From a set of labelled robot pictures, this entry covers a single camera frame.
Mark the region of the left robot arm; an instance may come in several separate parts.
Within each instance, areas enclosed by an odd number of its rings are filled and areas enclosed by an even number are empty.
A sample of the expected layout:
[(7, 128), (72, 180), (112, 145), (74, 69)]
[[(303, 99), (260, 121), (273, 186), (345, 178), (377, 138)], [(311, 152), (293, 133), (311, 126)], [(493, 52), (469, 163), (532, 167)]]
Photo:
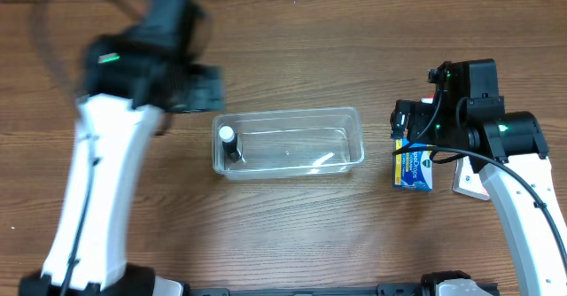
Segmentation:
[(50, 0), (31, 11), (30, 36), (78, 114), (66, 195), (56, 236), (40, 271), (23, 277), (22, 295), (187, 295), (190, 287), (127, 260), (128, 222), (144, 155), (178, 113), (219, 112), (221, 69), (190, 51), (198, 23), (194, 0), (150, 0), (146, 14), (107, 0), (134, 20), (86, 50), (84, 81), (74, 86), (45, 33)]

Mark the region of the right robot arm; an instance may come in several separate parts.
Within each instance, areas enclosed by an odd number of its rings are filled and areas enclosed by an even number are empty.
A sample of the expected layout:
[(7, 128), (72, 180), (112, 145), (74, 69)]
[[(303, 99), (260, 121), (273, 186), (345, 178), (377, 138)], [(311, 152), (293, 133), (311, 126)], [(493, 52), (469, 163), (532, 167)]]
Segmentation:
[(500, 218), (523, 295), (566, 293), (566, 223), (557, 201), (548, 143), (536, 117), (509, 113), (493, 59), (446, 61), (428, 73), (431, 103), (399, 99), (394, 155), (466, 157)]

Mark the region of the black bottle white cap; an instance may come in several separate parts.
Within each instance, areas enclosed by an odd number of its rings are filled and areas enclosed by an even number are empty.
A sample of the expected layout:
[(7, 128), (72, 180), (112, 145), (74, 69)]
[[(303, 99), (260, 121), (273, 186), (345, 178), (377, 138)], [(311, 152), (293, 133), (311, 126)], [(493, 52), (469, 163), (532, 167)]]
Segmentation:
[(233, 162), (242, 158), (242, 146), (237, 132), (231, 126), (222, 126), (218, 131), (225, 157)]

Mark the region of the white Hansaplast plaster box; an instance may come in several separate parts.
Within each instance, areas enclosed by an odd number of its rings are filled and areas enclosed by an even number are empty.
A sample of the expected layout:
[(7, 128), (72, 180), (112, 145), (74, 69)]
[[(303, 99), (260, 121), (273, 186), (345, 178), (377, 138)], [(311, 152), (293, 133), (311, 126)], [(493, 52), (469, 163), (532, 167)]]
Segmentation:
[(469, 157), (463, 157), (456, 161), (452, 191), (474, 199), (484, 201), (490, 199), (479, 175), (473, 172)]

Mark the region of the blue yellow VapoDrops box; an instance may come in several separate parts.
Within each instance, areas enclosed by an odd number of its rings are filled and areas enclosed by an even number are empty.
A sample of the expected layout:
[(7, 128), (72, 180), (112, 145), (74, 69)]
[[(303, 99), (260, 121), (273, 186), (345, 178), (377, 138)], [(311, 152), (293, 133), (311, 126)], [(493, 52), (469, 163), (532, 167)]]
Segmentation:
[(392, 158), (392, 186), (403, 190), (433, 190), (430, 151), (407, 152)]

